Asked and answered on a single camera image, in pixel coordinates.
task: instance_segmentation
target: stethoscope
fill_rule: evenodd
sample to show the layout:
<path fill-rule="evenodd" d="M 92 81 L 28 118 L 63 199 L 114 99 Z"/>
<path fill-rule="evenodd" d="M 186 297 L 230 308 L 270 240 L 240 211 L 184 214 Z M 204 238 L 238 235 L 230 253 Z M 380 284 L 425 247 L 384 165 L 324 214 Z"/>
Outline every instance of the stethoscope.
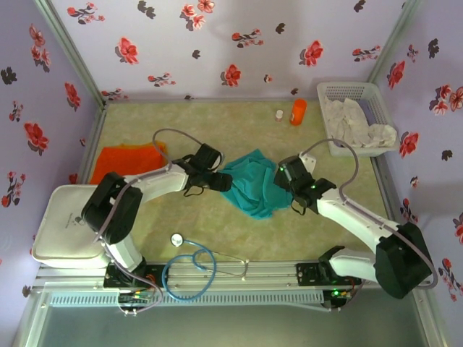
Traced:
<path fill-rule="evenodd" d="M 189 302 L 189 301 L 194 301 L 196 299 L 198 299 L 200 296 L 202 296 L 208 289 L 209 287 L 211 287 L 211 284 L 214 280 L 214 278 L 216 277 L 216 273 L 222 273 L 224 275 L 231 275 L 231 276 L 239 276 L 241 277 L 242 279 L 245 278 L 246 276 L 246 273 L 247 273 L 247 267 L 248 267 L 248 264 L 249 264 L 249 261 L 248 260 L 241 260 L 240 258 L 236 258 L 236 257 L 232 257 L 230 255 L 226 255 L 226 254 L 222 254 L 222 253 L 219 253 L 219 252 L 214 252 L 214 251 L 211 251 L 210 249 L 208 249 L 207 247 L 204 247 L 202 244 L 199 244 L 197 242 L 194 242 L 194 241 L 190 241 L 190 240 L 186 240 L 183 238 L 183 236 L 181 234 L 174 234 L 171 236 L 171 243 L 175 246 L 175 247 L 180 247 L 181 245 L 183 244 L 191 244 L 193 246 L 196 246 L 199 248 L 199 250 L 197 250 L 195 253 L 193 254 L 181 254 L 181 255 L 177 255 L 176 257 L 173 257 L 172 259 L 170 259 L 166 265 L 164 266 L 164 269 L 162 270 L 162 285 L 164 287 L 164 289 L 166 290 L 167 294 L 177 300 L 177 301 L 183 301 L 183 302 Z M 212 261 L 212 268 L 210 267 L 206 267 L 204 265 L 201 265 L 198 261 L 197 261 L 197 257 L 200 256 L 201 254 L 203 253 L 206 253 L 211 261 Z M 223 257 L 228 257 L 230 259 L 233 259 L 233 260 L 238 260 L 239 262 L 241 262 L 244 266 L 245 266 L 245 269 L 242 273 L 240 274 L 235 274 L 235 273 L 228 273 L 226 271 L 220 271 L 220 270 L 217 270 L 217 262 L 216 262 L 216 258 L 214 257 L 214 255 L 220 255 L 220 256 L 223 256 Z M 201 271 L 208 271 L 211 273 L 211 277 L 209 278 L 209 281 L 206 283 L 206 285 L 204 286 L 204 288 L 199 292 L 197 293 L 196 295 L 194 296 L 191 296 L 191 297 L 181 297 L 181 296 L 177 296 L 176 294 L 172 293 L 171 289 L 169 288 L 169 285 L 167 284 L 167 280 L 166 280 L 166 274 L 167 274 L 167 270 L 172 266 L 172 264 L 174 264 L 176 261 L 180 260 L 180 259 L 184 259 L 184 258 L 188 258 L 188 259 L 191 259 L 193 265 L 198 269 L 198 270 L 201 270 Z"/>

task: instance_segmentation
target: blue tubing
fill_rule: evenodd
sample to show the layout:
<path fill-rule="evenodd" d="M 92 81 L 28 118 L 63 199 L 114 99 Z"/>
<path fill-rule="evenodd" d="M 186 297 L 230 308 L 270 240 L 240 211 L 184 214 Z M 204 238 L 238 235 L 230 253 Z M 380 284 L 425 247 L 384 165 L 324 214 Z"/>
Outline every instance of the blue tubing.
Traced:
<path fill-rule="evenodd" d="M 214 280 L 214 278 L 216 277 L 216 272 L 217 272 L 217 264 L 216 264 L 216 258 L 214 258 L 212 252 L 207 249 L 206 247 L 204 247 L 202 244 L 197 244 L 196 242 L 193 242 L 193 241 L 190 241 L 190 240 L 184 240 L 184 243 L 187 243 L 187 244 L 192 244 L 193 246 L 196 246 L 198 248 L 200 248 L 199 250 L 197 250 L 195 253 L 193 254 L 181 254 L 181 255 L 177 255 L 176 257 L 170 259 L 166 266 L 164 266 L 164 269 L 162 270 L 162 285 L 164 287 L 164 289 L 166 289 L 166 292 L 167 294 L 177 300 L 177 301 L 183 301 L 183 302 L 191 302 L 191 301 L 194 301 L 198 298 L 200 298 L 208 289 L 209 287 L 211 286 L 212 284 L 212 281 Z M 166 274 L 167 274 L 167 270 L 171 267 L 172 264 L 174 264 L 177 260 L 180 260 L 182 258 L 190 258 L 192 260 L 192 263 L 193 265 L 198 269 L 198 270 L 201 270 L 201 271 L 206 271 L 206 268 L 200 264 L 197 263 L 196 261 L 196 257 L 202 253 L 207 253 L 209 255 L 209 257 L 211 257 L 211 260 L 212 260 L 212 273 L 211 273 L 211 278 L 209 278 L 209 281 L 207 282 L 207 284 L 204 286 L 204 288 L 199 292 L 197 293 L 196 295 L 194 296 L 191 296 L 191 297 L 188 297 L 188 298 L 182 298 L 181 296 L 177 296 L 175 295 L 174 293 L 172 293 L 171 289 L 169 288 L 168 284 L 167 284 L 167 280 L 166 280 Z"/>

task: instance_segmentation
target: white towel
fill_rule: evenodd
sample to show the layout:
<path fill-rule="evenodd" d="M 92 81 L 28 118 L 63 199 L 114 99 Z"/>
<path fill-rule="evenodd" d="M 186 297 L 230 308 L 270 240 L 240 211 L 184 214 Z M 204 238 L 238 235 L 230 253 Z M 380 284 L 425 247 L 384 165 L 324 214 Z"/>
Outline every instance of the white towel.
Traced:
<path fill-rule="evenodd" d="M 372 124 L 357 101 L 346 98 L 331 101 L 325 97 L 325 112 L 329 134 L 345 141 L 352 147 L 391 147 L 397 137 L 397 131 L 390 125 Z"/>

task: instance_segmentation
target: white tray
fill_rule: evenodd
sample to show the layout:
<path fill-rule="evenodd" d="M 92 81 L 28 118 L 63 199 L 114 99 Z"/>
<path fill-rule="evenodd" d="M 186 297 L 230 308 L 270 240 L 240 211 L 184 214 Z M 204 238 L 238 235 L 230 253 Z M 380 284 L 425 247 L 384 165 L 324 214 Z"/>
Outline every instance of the white tray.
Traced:
<path fill-rule="evenodd" d="M 323 124 L 325 125 L 326 136 L 332 138 L 328 133 L 328 124 L 325 112 L 325 96 L 330 100 L 344 101 L 349 98 L 355 101 L 366 100 L 368 107 L 375 117 L 375 124 L 388 124 L 397 130 L 391 116 L 386 108 L 381 93 L 373 83 L 366 82 L 324 82 L 317 86 L 318 100 L 320 101 L 321 113 L 323 115 Z M 396 141 L 391 147 L 372 147 L 372 148 L 354 148 L 356 154 L 360 157 L 377 157 L 385 152 L 399 150 L 400 139 L 397 135 Z M 328 142 L 328 147 L 332 156 L 352 156 L 350 151 L 344 147 L 338 147 L 333 142 Z"/>

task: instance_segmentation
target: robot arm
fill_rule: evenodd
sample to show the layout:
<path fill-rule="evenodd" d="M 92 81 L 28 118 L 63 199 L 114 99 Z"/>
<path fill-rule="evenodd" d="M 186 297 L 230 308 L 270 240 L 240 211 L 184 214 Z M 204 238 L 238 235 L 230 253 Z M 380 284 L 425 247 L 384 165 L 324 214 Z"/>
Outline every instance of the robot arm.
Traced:
<path fill-rule="evenodd" d="M 166 171 L 151 171 L 126 178 L 114 172 L 108 173 L 84 206 L 82 218 L 95 232 L 99 232 L 106 219 L 110 218 L 101 234 L 107 249 L 129 272 L 142 273 L 145 260 L 130 236 L 139 206 L 170 192 L 186 190 L 186 194 L 192 187 L 201 188 L 201 192 L 205 188 L 221 192 L 229 190 L 232 177 L 214 172 L 221 159 L 219 151 L 203 144 L 196 154 L 175 160 Z M 125 191 L 111 214 L 123 189 Z"/>
<path fill-rule="evenodd" d="M 412 223 L 400 226 L 382 218 L 344 197 L 330 181 L 314 180 L 313 166 L 307 169 L 307 157 L 293 156 L 280 162 L 274 183 L 292 193 L 293 201 L 302 207 L 302 212 L 297 212 L 304 215 L 306 209 L 311 209 L 334 220 L 373 252 L 353 252 L 336 246 L 320 257 L 320 272 L 327 278 L 349 276 L 378 282 L 398 299 L 420 285 L 432 273 L 417 253 L 430 259 L 420 229 Z"/>

